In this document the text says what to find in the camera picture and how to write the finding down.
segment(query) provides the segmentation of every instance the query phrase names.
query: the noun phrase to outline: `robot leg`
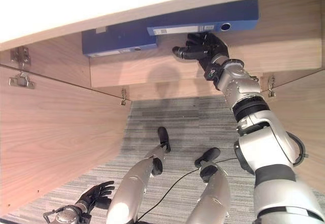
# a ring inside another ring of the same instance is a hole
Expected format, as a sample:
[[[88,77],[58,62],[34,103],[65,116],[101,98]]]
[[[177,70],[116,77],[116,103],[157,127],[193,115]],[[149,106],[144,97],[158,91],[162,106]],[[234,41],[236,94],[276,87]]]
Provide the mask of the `robot leg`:
[[[136,163],[124,176],[107,212],[106,224],[134,224],[150,175],[163,172],[165,153],[170,151],[168,134],[164,127],[158,129],[160,145]]]

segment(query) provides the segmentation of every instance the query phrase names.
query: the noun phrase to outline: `wooden cabinet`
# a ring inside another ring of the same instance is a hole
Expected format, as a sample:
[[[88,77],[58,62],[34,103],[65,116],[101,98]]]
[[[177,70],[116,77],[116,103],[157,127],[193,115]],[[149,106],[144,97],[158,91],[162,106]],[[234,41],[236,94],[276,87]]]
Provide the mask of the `wooden cabinet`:
[[[296,172],[310,186],[325,193],[325,71],[298,79],[274,89],[268,99],[270,109],[284,128],[297,135],[309,155]]]
[[[35,89],[9,86],[18,73],[0,67],[1,215],[113,159],[130,106],[37,75]]]
[[[235,0],[174,0],[0,44],[0,215],[118,154],[131,104],[120,105],[122,89],[130,100],[220,94],[203,79],[196,61],[172,55],[171,48],[184,45],[186,35],[161,36],[157,49],[89,59],[82,55],[80,31],[128,21],[133,14],[143,18],[229,1]],[[321,0],[259,0],[259,6],[256,29],[218,34],[231,56],[242,59],[246,69],[260,78],[282,74],[281,83],[289,81],[286,72],[299,71],[289,76],[297,79],[320,69],[325,19]],[[10,48],[19,45],[29,48],[29,76],[35,89],[8,84],[9,77],[19,73]],[[317,151],[318,143],[313,145]]]

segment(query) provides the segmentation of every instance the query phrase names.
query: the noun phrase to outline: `wooden shelf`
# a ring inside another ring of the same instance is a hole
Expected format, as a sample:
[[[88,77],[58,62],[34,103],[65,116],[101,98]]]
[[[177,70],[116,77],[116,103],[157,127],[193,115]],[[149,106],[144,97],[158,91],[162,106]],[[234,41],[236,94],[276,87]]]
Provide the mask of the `wooden shelf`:
[[[238,0],[0,0],[5,3],[3,13],[13,17],[2,20],[0,51],[92,28],[232,1]],[[40,11],[44,3],[46,8]]]
[[[320,0],[259,0],[254,30],[218,33],[231,57],[251,74],[321,67]],[[158,48],[90,59],[92,87],[171,82],[202,78],[196,61],[177,60],[172,47],[186,35],[161,36]]]

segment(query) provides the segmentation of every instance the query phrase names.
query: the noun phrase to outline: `metal hinge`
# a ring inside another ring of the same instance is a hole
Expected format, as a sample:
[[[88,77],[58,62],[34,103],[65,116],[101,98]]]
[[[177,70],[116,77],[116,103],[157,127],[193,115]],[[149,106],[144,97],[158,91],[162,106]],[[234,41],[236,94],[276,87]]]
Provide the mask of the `metal hinge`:
[[[35,83],[31,82],[28,76],[28,71],[31,65],[28,48],[24,46],[17,47],[10,51],[10,55],[11,55],[11,61],[18,63],[21,72],[20,74],[17,74],[15,77],[9,78],[9,85],[34,89]]]
[[[268,78],[268,92],[269,92],[269,98],[271,97],[275,97],[275,92],[273,91],[273,88],[275,86],[275,77],[272,74],[269,78]]]
[[[123,88],[122,89],[122,101],[121,101],[121,105],[125,106],[126,105],[126,89]]]

